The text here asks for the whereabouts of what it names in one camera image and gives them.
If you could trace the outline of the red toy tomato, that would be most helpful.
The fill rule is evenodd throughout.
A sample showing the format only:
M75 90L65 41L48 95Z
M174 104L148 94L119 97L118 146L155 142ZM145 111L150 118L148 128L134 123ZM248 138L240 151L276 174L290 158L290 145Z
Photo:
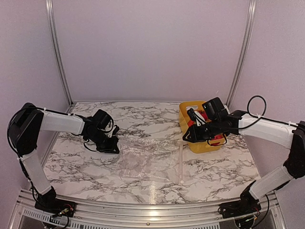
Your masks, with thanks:
M208 117L206 115L206 113L204 111L195 111L196 115L202 119L204 122L206 122L208 120Z

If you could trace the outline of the clear zip top bag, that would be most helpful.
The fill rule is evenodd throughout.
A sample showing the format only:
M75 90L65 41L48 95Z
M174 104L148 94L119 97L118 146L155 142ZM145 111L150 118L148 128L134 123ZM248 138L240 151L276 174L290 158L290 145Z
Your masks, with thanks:
M120 178L184 184L180 140L131 138L121 140L115 173Z

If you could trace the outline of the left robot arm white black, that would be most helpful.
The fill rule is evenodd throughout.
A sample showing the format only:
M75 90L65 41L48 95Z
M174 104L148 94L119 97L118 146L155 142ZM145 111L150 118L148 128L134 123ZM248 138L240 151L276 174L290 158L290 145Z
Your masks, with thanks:
M9 121L7 139L18 156L26 178L37 193L38 204L49 212L57 212L60 209L60 201L44 173L37 153L40 132L71 133L81 136L86 143L93 142L97 152L118 154L119 139L116 134L119 129L113 118L101 109L93 116L84 117L25 103Z

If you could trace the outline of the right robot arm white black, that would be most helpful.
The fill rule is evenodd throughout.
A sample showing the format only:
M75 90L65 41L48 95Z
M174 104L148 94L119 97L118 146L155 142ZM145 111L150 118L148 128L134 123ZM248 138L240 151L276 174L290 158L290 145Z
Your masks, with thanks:
M246 139L262 177L250 184L240 195L236 210L245 214L260 198L282 188L291 180L305 175L305 124L286 123L251 115L236 110L205 112L204 119L197 111L189 109L187 115L194 122L183 136L189 143L206 142L218 135L238 135Z

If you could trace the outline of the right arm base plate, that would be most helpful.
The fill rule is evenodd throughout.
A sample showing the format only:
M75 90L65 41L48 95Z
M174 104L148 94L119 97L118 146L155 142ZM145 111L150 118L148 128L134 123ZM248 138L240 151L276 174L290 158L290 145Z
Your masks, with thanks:
M224 219L231 217L238 217L242 215L247 215L254 212L259 212L261 210L260 203L254 203L253 205L248 205L239 201L225 202L219 205L218 213L222 215Z

